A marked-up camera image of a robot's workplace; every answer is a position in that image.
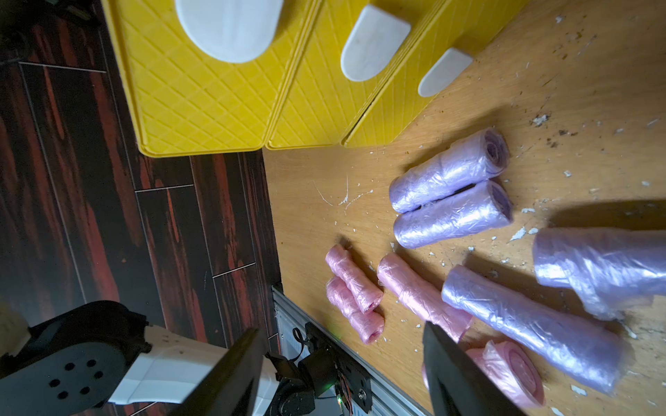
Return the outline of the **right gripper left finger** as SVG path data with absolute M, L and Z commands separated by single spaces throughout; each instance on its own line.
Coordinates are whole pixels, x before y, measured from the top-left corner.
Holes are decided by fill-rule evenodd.
M 173 415 L 254 415 L 267 349 L 264 331 L 248 329 Z

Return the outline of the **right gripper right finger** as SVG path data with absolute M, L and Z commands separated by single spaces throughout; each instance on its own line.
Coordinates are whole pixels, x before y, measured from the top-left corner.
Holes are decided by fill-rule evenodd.
M 423 332 L 428 391 L 435 415 L 522 415 L 449 335 L 433 322 Z

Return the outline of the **yellow top drawer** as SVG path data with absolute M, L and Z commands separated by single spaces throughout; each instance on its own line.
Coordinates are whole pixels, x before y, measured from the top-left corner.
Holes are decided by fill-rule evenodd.
M 286 1 L 259 57 L 227 63 L 189 38 L 175 1 L 104 1 L 137 147 L 151 158 L 266 147 L 319 1 Z

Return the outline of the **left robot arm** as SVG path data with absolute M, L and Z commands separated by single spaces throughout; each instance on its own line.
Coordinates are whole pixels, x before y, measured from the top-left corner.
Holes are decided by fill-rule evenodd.
M 114 301 L 87 303 L 35 326 L 2 303 L 1 413 L 180 405 L 228 352 L 150 324 Z

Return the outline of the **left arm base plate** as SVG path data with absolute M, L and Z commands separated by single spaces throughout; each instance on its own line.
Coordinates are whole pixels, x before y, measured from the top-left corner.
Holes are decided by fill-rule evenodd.
M 373 407 L 371 376 L 356 359 L 312 323 L 292 330 L 301 352 L 292 359 L 266 357 L 277 369 L 277 390 L 266 415 L 307 415 L 333 389 L 348 415 L 369 415 Z

